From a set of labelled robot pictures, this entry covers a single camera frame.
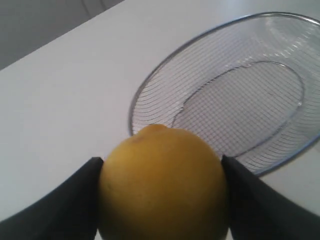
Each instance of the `white tabletop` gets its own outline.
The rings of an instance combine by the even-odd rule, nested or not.
[[[266,11],[320,19],[320,1],[126,0],[0,71],[0,220],[128,137],[131,99],[164,57]],[[320,215],[319,160],[312,148],[263,179]]]

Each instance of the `gray floor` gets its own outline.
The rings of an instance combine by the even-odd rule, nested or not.
[[[122,1],[0,0],[0,70]]]

